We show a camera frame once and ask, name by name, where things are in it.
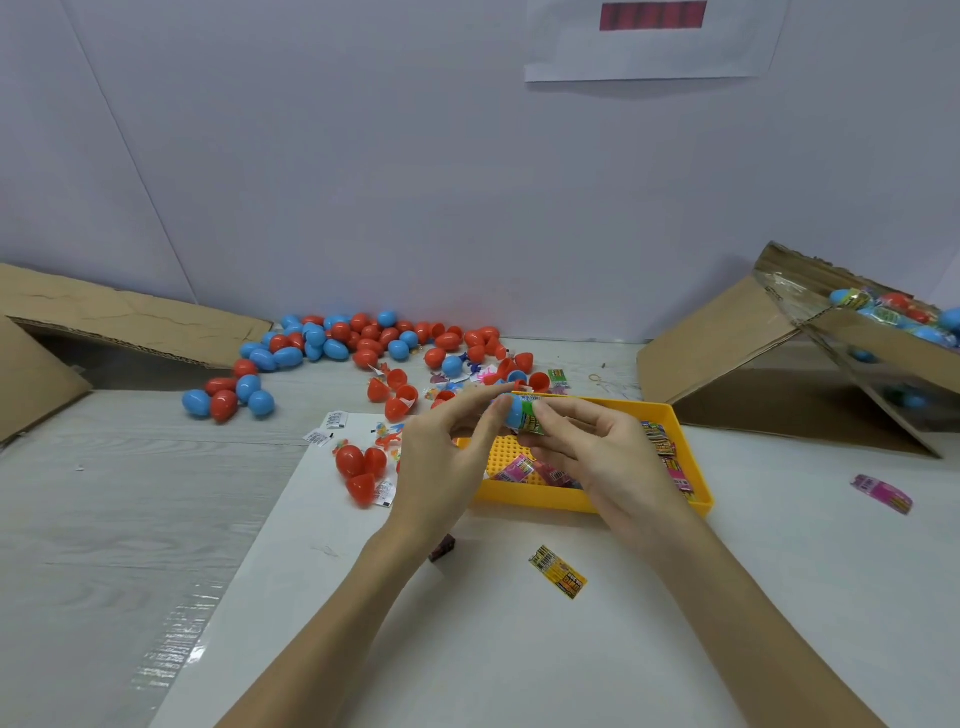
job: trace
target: gray wood-grain surface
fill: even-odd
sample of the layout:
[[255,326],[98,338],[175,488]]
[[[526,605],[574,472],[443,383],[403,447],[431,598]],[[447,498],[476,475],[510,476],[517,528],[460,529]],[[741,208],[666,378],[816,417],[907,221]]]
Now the gray wood-grain surface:
[[[576,394],[639,399],[636,346],[506,343],[563,368]],[[420,360],[404,368],[422,388]],[[4,450],[0,726],[148,725],[176,674],[171,636],[203,627],[302,436],[333,409],[382,411],[367,381],[330,361],[267,375],[275,415],[219,426],[186,416],[178,393],[97,391]]]

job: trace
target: right hand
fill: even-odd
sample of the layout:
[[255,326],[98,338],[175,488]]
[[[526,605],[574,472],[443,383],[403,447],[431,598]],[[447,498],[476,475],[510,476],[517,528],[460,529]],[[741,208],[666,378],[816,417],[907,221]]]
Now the right hand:
[[533,456],[575,477],[613,533],[641,552],[692,513],[639,420],[579,398],[534,402],[545,435],[521,432]]

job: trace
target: white table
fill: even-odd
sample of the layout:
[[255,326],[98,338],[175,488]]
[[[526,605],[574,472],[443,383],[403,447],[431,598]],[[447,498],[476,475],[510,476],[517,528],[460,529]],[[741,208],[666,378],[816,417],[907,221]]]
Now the white table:
[[[561,366],[564,349],[583,351],[543,348]],[[582,392],[576,378],[591,368],[564,368]],[[711,524],[814,648],[890,725],[954,725],[960,440],[937,436],[949,456],[935,461],[700,428],[687,436],[717,501]],[[155,728],[213,725],[386,518],[352,508],[332,473],[329,452],[304,455]],[[913,512],[857,493],[858,473],[901,487]],[[742,724],[668,594],[597,517],[483,506],[453,533],[457,549],[424,565],[389,615],[345,725]],[[526,564],[541,544],[588,578],[574,601]]]

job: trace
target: white paper sheet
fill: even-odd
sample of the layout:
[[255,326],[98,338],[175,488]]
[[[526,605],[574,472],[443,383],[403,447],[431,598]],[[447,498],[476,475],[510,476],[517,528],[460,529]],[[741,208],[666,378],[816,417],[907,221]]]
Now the white paper sheet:
[[527,0],[526,81],[759,76],[787,2]]

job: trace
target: cardboard box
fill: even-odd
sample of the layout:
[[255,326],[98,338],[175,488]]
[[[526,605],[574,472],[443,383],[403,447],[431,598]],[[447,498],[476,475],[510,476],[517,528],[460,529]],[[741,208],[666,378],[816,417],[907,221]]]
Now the cardboard box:
[[0,443],[62,409],[90,384],[29,332],[56,332],[229,369],[271,323],[0,264]]
[[[940,457],[924,433],[958,430],[960,354],[832,307],[838,288],[894,290],[771,243],[750,276],[640,350],[643,397],[672,404],[686,425]],[[934,403],[893,406],[882,391],[899,383]]]

